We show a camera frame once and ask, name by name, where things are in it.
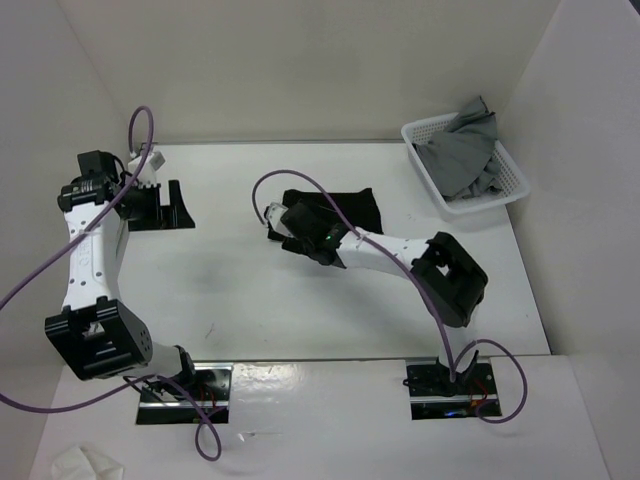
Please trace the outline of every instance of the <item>gray cloth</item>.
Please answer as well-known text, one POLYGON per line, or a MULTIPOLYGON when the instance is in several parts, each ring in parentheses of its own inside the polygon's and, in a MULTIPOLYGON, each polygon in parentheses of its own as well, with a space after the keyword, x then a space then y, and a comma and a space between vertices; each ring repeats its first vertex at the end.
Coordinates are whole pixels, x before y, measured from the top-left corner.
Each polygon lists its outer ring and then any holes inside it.
POLYGON ((470 198, 502 190, 493 158, 497 139, 495 116, 478 97, 426 145, 414 146, 443 197, 470 198))

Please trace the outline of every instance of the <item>folded black cloth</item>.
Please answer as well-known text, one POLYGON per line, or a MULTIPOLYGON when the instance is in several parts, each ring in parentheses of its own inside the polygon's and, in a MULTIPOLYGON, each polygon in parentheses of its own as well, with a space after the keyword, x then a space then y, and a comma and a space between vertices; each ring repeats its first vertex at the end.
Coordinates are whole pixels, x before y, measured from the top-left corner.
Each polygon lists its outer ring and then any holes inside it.
MULTIPOLYGON (((365 188, 355 193, 329 193, 336 202, 347 220, 354 226, 363 228, 371 233, 382 234, 382 219, 380 209, 373 197, 373 190, 365 188)), ((282 205, 289 208, 299 201, 303 201, 306 206, 322 220, 328 223, 339 223, 340 217, 333 210, 329 202, 319 192, 301 192, 299 190, 286 190, 282 196, 282 205)), ((302 253, 302 243, 295 238, 286 238, 269 228, 267 237, 270 240, 287 243, 287 250, 302 253)))

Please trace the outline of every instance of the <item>white floor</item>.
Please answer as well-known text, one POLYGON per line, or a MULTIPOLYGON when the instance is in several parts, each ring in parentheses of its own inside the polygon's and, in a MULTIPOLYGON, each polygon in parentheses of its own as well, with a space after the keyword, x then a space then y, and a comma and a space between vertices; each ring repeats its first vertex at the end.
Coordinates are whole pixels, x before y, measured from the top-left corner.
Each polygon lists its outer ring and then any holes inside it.
MULTIPOLYGON (((218 428, 223 454, 213 464, 195 451, 195 425, 135 426, 137 396, 128 390, 50 415, 30 479, 49 479, 53 459, 77 444, 120 462, 127 479, 608 479, 568 359, 520 360, 529 402, 504 426, 472 418, 412 421, 400 360, 237 364, 229 424, 218 428)), ((519 401, 520 378, 509 360, 492 363, 508 413, 519 401)), ((65 368, 53 404, 120 382, 79 382, 65 368)), ((207 435, 203 440, 214 448, 207 435)))
MULTIPOLYGON (((133 233, 120 285, 125 304, 154 341, 180 344, 198 360, 350 359, 433 356, 432 317, 408 281, 322 267, 266 239, 251 208, 254 182, 276 168, 298 169, 329 191, 372 187, 388 235, 455 235, 489 275, 479 337, 514 353, 548 345, 507 212, 455 224, 439 217, 403 144, 238 144, 162 146, 162 181, 181 181, 195 230, 133 233)), ((265 207, 301 179, 267 180, 265 207)))

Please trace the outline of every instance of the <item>plastic basket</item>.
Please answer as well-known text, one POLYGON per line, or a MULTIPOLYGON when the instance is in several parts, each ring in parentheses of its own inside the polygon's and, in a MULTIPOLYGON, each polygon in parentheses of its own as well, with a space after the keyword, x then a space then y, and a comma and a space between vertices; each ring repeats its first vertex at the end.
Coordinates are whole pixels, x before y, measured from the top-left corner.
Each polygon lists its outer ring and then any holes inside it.
POLYGON ((497 141, 494 158, 500 162, 501 171, 498 181, 502 187, 500 193, 485 193, 479 197, 468 199, 446 200, 438 191, 433 183, 429 172, 420 161, 413 143, 426 143, 434 132, 445 129, 451 120, 455 118, 457 113, 440 115, 439 117, 418 120, 417 122, 408 123, 402 127, 402 138, 407 144, 409 160, 416 168, 422 182, 427 187, 431 197, 436 202, 436 206, 442 211, 452 215, 464 215, 468 213, 479 212, 488 208, 505 205, 510 202, 526 197, 531 191, 529 182, 524 177, 520 169, 516 166, 511 155, 507 153, 502 144, 497 141))

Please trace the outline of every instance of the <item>purple cable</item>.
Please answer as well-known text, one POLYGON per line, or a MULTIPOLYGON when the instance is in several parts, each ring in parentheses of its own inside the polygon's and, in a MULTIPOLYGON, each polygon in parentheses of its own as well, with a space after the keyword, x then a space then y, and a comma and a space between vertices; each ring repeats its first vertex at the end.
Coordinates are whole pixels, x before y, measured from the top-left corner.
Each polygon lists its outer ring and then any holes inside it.
MULTIPOLYGON (((134 170, 134 172, 131 174, 131 177, 128 178, 128 180, 125 182, 125 185, 123 186, 123 188, 116 194, 116 196, 113 198, 113 200, 111 200, 107 206, 89 223, 89 225, 87 225, 87 228, 84 229, 83 232, 81 232, 80 234, 78 234, 78 236, 76 238, 74 238, 72 241, 70 241, 69 243, 67 243, 64 247, 62 247, 58 252, 54 253, 49 259, 45 260, 45 262, 40 265, 38 268, 36 268, 33 272, 31 272, 29 275, 27 275, 22 281, 20 281, 15 287, 13 287, 11 289, 11 291, 4 296, 4 298, 0 301, 0 311, 2 311, 4 309, 4 307, 6 307, 6 305, 11 301, 11 299, 13 299, 13 297, 15 297, 23 288, 25 288, 27 285, 29 285, 38 275, 40 275, 42 272, 44 272, 47 268, 49 268, 51 265, 53 265, 55 262, 57 262, 58 260, 60 260, 62 257, 64 257, 67 253, 69 253, 71 250, 73 250, 75 247, 78 246, 78 244, 80 242, 82 242, 82 240, 84 240, 84 238, 87 236, 87 234, 89 232, 91 232, 99 223, 100 221, 109 213, 110 210, 112 210, 117 204, 118 202, 120 202, 120 200, 122 200, 122 198, 127 194, 127 192, 129 191, 129 189, 131 188, 131 186, 137 181, 138 176, 140 175, 140 172, 142 171, 142 168, 144 167, 146 161, 147 161, 147 157, 149 156, 149 151, 151 149, 151 145, 153 143, 153 131, 154 131, 154 123, 153 123, 153 114, 151 113, 151 109, 149 107, 146 106, 140 106, 138 108, 136 108, 136 110, 133 112, 133 115, 131 115, 131 120, 129 122, 129 135, 128 135, 128 142, 129 142, 129 150, 131 152, 133 152, 133 126, 135 125, 135 121, 136 118, 138 117, 138 115, 140 114, 140 112, 145 112, 147 114, 147 117, 149 119, 149 130, 147 133, 147 142, 144 146, 144 149, 142 150, 140 156, 140 164, 138 165, 138 167, 134 170)), ((149 380, 150 378, 153 378, 154 375, 146 375, 140 378, 137 378, 135 380, 131 380, 129 382, 127 382, 126 384, 114 388, 113 390, 110 390, 106 393, 103 393, 102 395, 99 395, 95 398, 92 398, 90 400, 86 400, 84 402, 81 403, 76 403, 75 405, 69 405, 67 407, 55 407, 55 408, 43 408, 43 407, 33 407, 31 405, 25 405, 22 404, 20 402, 17 402, 9 397, 7 397, 6 395, 0 393, 0 402, 4 403, 5 405, 8 405, 10 407, 13 407, 17 410, 21 410, 23 412, 28 412, 28 413, 40 413, 40 414, 50 414, 50 413, 67 413, 67 412, 72 412, 74 410, 79 410, 81 408, 85 408, 85 407, 89 407, 91 405, 95 405, 96 403, 111 397, 112 395, 115 395, 116 393, 120 393, 123 390, 130 388, 132 385, 135 385, 137 383, 140 382, 144 382, 146 380, 149 380)), ((191 402, 191 404, 194 406, 196 412, 198 412, 198 415, 200 415, 201 423, 200 425, 198 425, 198 429, 196 430, 196 449, 198 450, 198 453, 200 454, 200 456, 206 460, 209 461, 216 461, 220 458, 220 455, 222 454, 222 450, 221 450, 221 445, 220 445, 220 437, 218 436, 218 432, 216 431, 215 427, 213 426, 213 423, 211 422, 211 420, 209 419, 209 417, 206 415, 206 413, 202 410, 202 408, 200 408, 197 403, 195 402, 195 400, 193 399, 193 397, 191 395, 189 395, 189 393, 184 390, 180 385, 178 385, 177 383, 175 383, 173 380, 165 378, 165 377, 160 377, 157 376, 158 379, 160 379, 161 381, 170 384, 171 386, 173 386, 176 390, 180 391, 180 393, 182 393, 184 395, 184 397, 191 402), (218 445, 218 453, 215 456, 210 456, 207 455, 206 453, 204 453, 204 451, 202 450, 202 448, 200 447, 200 442, 199 442, 199 434, 200 434, 200 429, 203 425, 206 425, 207 427, 209 427, 209 429, 211 430, 211 433, 213 433, 213 436, 216 439, 216 443, 218 445)))
POLYGON ((344 215, 342 210, 340 210, 340 207, 338 207, 338 204, 333 200, 333 198, 331 198, 331 195, 329 195, 329 193, 322 187, 322 185, 316 182, 313 178, 309 177, 308 175, 305 175, 304 173, 298 172, 297 170, 289 170, 289 169, 274 170, 273 172, 269 172, 263 175, 262 177, 260 177, 258 181, 255 183, 255 185, 253 186, 253 190, 251 191, 251 203, 253 205, 253 211, 258 217, 258 220, 260 220, 260 223, 262 223, 263 225, 267 225, 266 220, 262 217, 262 215, 260 215, 260 210, 258 209, 258 203, 256 200, 256 193, 258 191, 258 187, 267 178, 273 177, 275 175, 281 175, 281 174, 289 174, 289 175, 294 175, 296 177, 303 178, 309 183, 311 183, 314 187, 316 187, 318 191, 322 193, 322 195, 327 199, 329 204, 333 207, 335 212, 338 214, 338 217, 340 217, 340 220, 342 220, 342 223, 344 223, 347 226, 347 228, 356 235, 356 237, 370 244, 371 246, 376 248, 378 251, 382 252, 393 263, 395 263, 398 266, 398 268, 400 268, 400 270, 402 270, 402 272, 406 275, 406 277, 411 281, 411 283, 416 287, 416 289, 418 290, 418 293, 420 294, 420 298, 422 298, 423 303, 427 307, 427 310, 429 311, 429 313, 431 313, 431 315, 433 315, 433 318, 436 320, 436 325, 438 326, 438 331, 440 332, 440 336, 442 337, 442 343, 444 345, 444 349, 447 354, 447 361, 449 363, 449 374, 450 374, 451 382, 455 382, 456 367, 458 366, 458 364, 460 363, 464 355, 473 347, 475 347, 478 343, 487 343, 489 345, 493 345, 498 349, 502 350, 505 353, 505 355, 509 357, 509 359, 514 363, 514 365, 518 369, 518 372, 520 373, 520 377, 522 378, 523 393, 522 393, 522 399, 520 400, 520 404, 512 414, 510 414, 505 418, 500 418, 498 420, 492 420, 482 416, 480 414, 480 409, 483 405, 478 406, 475 412, 480 420, 483 420, 484 422, 492 423, 492 424, 505 423, 515 418, 524 408, 524 405, 527 401, 528 392, 529 392, 527 377, 524 373, 524 370, 522 369, 522 366, 520 365, 520 362, 518 362, 518 360, 513 356, 513 354, 509 352, 505 347, 500 345, 498 342, 494 340, 489 340, 489 339, 474 340, 473 342, 469 343, 466 347, 464 347, 464 349, 462 349, 462 351, 458 355, 458 358, 454 360, 453 352, 451 350, 451 345, 449 344, 449 339, 447 338, 447 332, 444 329, 444 323, 442 322, 442 319, 440 318, 440 315, 438 314, 438 311, 436 310, 433 304, 433 301, 431 300, 431 298, 429 298, 429 295, 427 294, 426 290, 422 287, 422 285, 420 284, 418 279, 415 277, 415 275, 413 275, 411 273, 411 270, 409 270, 400 260, 398 260, 398 258, 395 255, 393 255, 385 247, 380 245, 378 242, 368 238, 367 236, 361 235, 360 232, 358 232, 356 228, 353 226, 353 224, 347 219, 347 217, 344 215))

